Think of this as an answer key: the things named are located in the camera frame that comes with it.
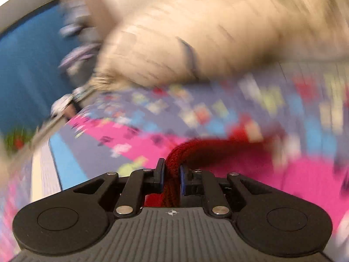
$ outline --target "blue wall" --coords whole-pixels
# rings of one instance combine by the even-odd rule
[[[0,131],[35,129],[49,117],[52,103],[72,87],[58,70],[79,46],[62,38],[63,17],[56,2],[43,6],[0,36]]]

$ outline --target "green object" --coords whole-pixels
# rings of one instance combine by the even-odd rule
[[[35,132],[26,128],[14,128],[5,138],[5,147],[8,154],[14,154],[26,143],[30,142]]]

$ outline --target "ridged rubber surface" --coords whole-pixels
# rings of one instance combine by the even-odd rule
[[[45,257],[23,250],[13,262],[328,262],[316,253],[280,258],[247,245],[224,219],[202,208],[143,208],[135,218],[119,219],[97,244],[67,256]]]

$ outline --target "metal screw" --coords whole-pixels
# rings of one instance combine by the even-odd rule
[[[215,206],[212,208],[212,211],[216,214],[216,215],[225,215],[229,213],[229,209],[225,206]]]
[[[133,212],[133,208],[131,206],[119,206],[116,208],[116,212],[120,215],[128,215]]]

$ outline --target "colorful blanket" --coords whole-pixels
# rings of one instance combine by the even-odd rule
[[[347,76],[247,75],[240,80],[102,93],[53,135],[13,178],[2,204],[3,257],[16,251],[14,214],[30,201],[107,171],[128,176],[155,168],[176,145],[195,137],[226,138],[247,122],[263,134],[280,125],[292,139],[282,169],[270,160],[240,156],[212,167],[237,171],[324,208],[333,221],[326,253],[349,259],[349,126]]]

